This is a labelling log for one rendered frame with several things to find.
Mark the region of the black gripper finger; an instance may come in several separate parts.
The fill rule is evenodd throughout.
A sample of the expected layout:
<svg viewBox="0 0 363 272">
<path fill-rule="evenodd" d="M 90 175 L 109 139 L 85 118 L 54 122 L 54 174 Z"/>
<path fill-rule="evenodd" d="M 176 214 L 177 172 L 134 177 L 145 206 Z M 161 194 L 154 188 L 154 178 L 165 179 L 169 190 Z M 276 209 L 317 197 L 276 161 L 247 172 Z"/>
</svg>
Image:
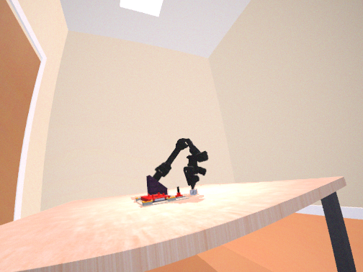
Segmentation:
<svg viewBox="0 0 363 272">
<path fill-rule="evenodd" d="M 186 176 L 186 180 L 187 180 L 188 186 L 190 186 L 190 185 L 191 185 L 191 182 L 192 182 L 192 176 L 193 176 L 194 174 L 195 174 L 194 172 L 184 172 L 184 175 Z"/>
<path fill-rule="evenodd" d="M 191 187 L 192 187 L 192 189 L 194 189 L 195 188 L 195 185 L 196 185 L 196 183 L 199 181 L 199 179 L 192 179 L 192 182 L 191 182 Z"/>
</svg>

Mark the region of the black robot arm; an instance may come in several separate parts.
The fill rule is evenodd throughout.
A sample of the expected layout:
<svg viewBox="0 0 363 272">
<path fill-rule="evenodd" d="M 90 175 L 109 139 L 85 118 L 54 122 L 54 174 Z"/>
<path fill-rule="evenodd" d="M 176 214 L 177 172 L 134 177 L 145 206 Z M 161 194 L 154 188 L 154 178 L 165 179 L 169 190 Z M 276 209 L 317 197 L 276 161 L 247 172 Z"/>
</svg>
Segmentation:
<svg viewBox="0 0 363 272">
<path fill-rule="evenodd" d="M 175 158 L 177 157 L 177 155 L 179 154 L 179 152 L 185 148 L 188 148 L 189 146 L 189 152 L 191 153 L 191 155 L 187 156 L 187 159 L 189 159 L 189 163 L 190 162 L 195 162 L 197 163 L 197 161 L 199 163 L 207 161 L 208 158 L 208 154 L 207 151 L 204 152 L 200 152 L 196 146 L 194 146 L 194 144 L 192 143 L 192 141 L 189 138 L 181 138 L 177 141 L 176 143 L 176 148 L 174 149 L 174 151 L 172 152 L 172 154 L 170 154 L 169 158 L 166 160 L 166 162 L 162 163 L 160 166 L 158 166 L 157 168 L 155 168 L 154 170 L 156 171 L 154 173 L 154 178 L 159 181 L 159 179 L 163 176 L 165 177 L 167 175 L 167 173 L 169 173 L 169 171 L 171 170 L 171 164 L 174 162 Z M 199 167 L 198 165 L 195 168 L 195 171 L 197 172 L 196 174 L 200 173 L 203 176 L 205 176 L 207 170 L 205 168 Z"/>
</svg>

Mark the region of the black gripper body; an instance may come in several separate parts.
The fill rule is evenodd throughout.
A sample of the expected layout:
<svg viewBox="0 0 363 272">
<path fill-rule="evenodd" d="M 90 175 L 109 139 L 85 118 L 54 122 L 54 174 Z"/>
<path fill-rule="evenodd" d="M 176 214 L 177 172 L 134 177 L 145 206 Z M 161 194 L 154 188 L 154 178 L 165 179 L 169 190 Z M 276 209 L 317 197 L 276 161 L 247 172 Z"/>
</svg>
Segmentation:
<svg viewBox="0 0 363 272">
<path fill-rule="evenodd" d="M 187 164 L 187 166 L 184 167 L 183 172 L 194 172 L 196 174 L 197 173 L 195 171 L 196 166 L 197 166 L 197 163 L 190 162 L 190 163 Z M 195 174 L 192 176 L 192 179 L 199 179 L 200 180 L 199 176 L 195 175 Z"/>
</svg>

